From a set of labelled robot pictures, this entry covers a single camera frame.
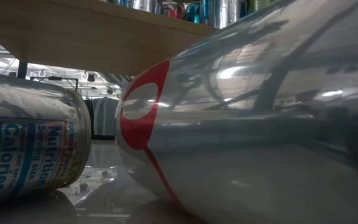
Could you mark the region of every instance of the wooden shelf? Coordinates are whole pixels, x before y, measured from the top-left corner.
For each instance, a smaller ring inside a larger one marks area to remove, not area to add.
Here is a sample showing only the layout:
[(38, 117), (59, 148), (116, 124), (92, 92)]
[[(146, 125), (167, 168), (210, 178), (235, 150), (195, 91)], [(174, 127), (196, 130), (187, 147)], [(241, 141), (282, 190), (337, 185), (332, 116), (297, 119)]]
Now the wooden shelf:
[(99, 0), (0, 0), (0, 44), (30, 63), (137, 75), (215, 31)]

